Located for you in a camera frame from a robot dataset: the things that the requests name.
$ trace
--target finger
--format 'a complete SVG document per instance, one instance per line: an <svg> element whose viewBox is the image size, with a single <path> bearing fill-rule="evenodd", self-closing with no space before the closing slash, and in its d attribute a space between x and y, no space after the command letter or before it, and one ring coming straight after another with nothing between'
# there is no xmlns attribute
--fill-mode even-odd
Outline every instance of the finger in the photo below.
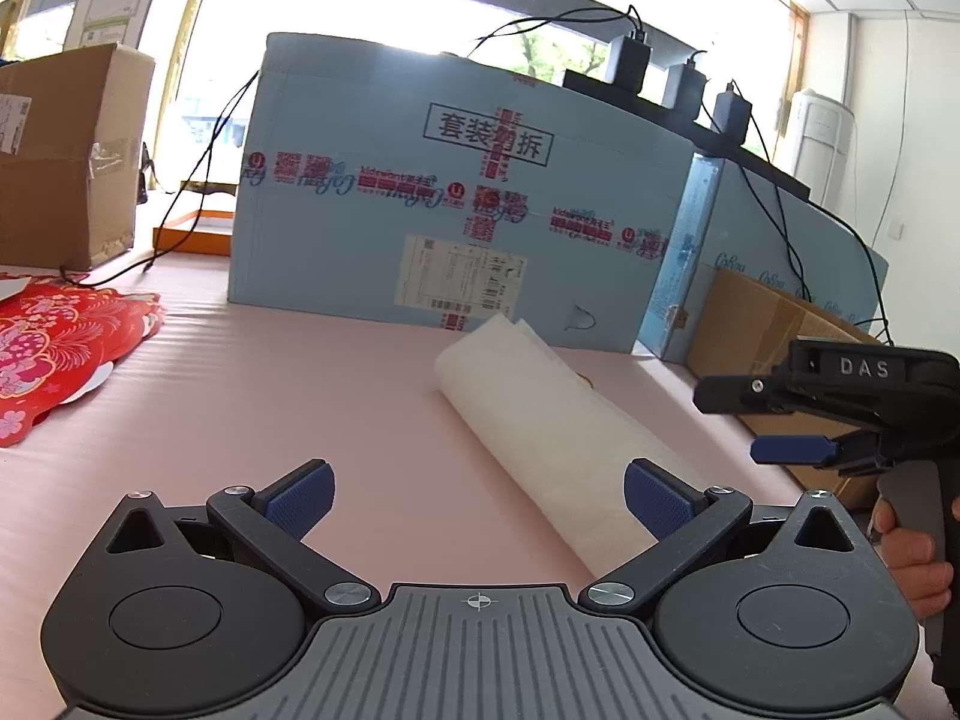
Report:
<svg viewBox="0 0 960 720"><path fill-rule="evenodd" d="M949 603L950 591L944 590L944 592L938 593L937 595L930 595L926 598L911 601L910 608L912 608L918 620L925 620L928 617L939 614L947 608Z"/></svg>
<svg viewBox="0 0 960 720"><path fill-rule="evenodd" d="M933 560L933 537L929 533L894 528L880 541L880 557L887 568L905 568Z"/></svg>
<svg viewBox="0 0 960 720"><path fill-rule="evenodd" d="M948 589L953 581L953 566L947 562L910 565L891 573L896 586L909 601L938 595Z"/></svg>
<svg viewBox="0 0 960 720"><path fill-rule="evenodd" d="M877 500L874 507L874 528L880 533L890 533L896 528L896 514L894 508L883 498Z"/></svg>

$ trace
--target orange tray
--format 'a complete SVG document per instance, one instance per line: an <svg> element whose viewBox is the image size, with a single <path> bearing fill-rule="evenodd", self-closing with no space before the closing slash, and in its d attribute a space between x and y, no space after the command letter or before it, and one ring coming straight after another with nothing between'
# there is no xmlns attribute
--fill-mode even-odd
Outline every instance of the orange tray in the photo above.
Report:
<svg viewBox="0 0 960 720"><path fill-rule="evenodd" d="M230 240L233 234L232 211L191 211L174 220L168 220L165 227L154 227L154 247L166 250L174 247L189 231L193 220L200 213L197 229L178 247L176 251L185 254L216 254L230 256Z"/></svg>

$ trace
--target blue cardboard box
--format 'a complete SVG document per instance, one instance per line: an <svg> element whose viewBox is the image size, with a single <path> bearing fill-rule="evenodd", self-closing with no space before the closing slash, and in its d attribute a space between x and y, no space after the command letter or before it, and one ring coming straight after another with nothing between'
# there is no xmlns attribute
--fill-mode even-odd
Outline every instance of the blue cardboard box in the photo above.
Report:
<svg viewBox="0 0 960 720"><path fill-rule="evenodd" d="M645 119L467 59L267 42L229 299L632 350L693 155Z"/></svg>
<svg viewBox="0 0 960 720"><path fill-rule="evenodd" d="M779 197L787 237L803 263L813 302L851 324L871 319L877 289L863 247L843 226L789 191L780 189ZM664 266L640 327L640 342L656 356L686 362L717 269L729 268L800 295L786 243L757 199L782 229L770 181L725 159L694 156ZM872 250L870 257L882 288L887 262Z"/></svg>

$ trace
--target black power adapter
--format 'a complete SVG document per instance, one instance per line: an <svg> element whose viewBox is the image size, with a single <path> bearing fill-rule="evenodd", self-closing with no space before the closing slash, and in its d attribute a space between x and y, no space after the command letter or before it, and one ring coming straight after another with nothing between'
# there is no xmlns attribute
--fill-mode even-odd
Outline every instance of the black power adapter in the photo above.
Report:
<svg viewBox="0 0 960 720"><path fill-rule="evenodd" d="M743 142L747 140L753 109L747 100L733 90L733 84L729 83L727 90L717 95L710 128L730 139L735 146L743 146Z"/></svg>
<svg viewBox="0 0 960 720"><path fill-rule="evenodd" d="M604 81L636 96L643 88L649 64L650 47L643 33L638 37L620 35L611 41Z"/></svg>
<svg viewBox="0 0 960 720"><path fill-rule="evenodd" d="M697 69L693 57L690 57L683 64L667 68L661 105L676 111L685 122L695 122L700 114L704 88L707 88L707 76Z"/></svg>

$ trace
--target pink tablecloth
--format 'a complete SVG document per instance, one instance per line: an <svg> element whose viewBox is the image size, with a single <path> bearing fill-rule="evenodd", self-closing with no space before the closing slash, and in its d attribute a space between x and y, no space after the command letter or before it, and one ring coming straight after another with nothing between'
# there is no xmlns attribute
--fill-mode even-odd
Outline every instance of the pink tablecloth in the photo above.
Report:
<svg viewBox="0 0 960 720"><path fill-rule="evenodd" d="M161 293L166 326L100 391L0 454L3 717L50 720L61 709L40 622L129 490L200 504L322 457L337 500L305 541L382 591L565 581L575 593L592 579L437 391L433 361L455 333L232 305L217 257L170 256L114 286ZM738 424L695 412L676 372L562 355L683 456L721 464L757 501L795 501L783 472L750 463Z"/></svg>

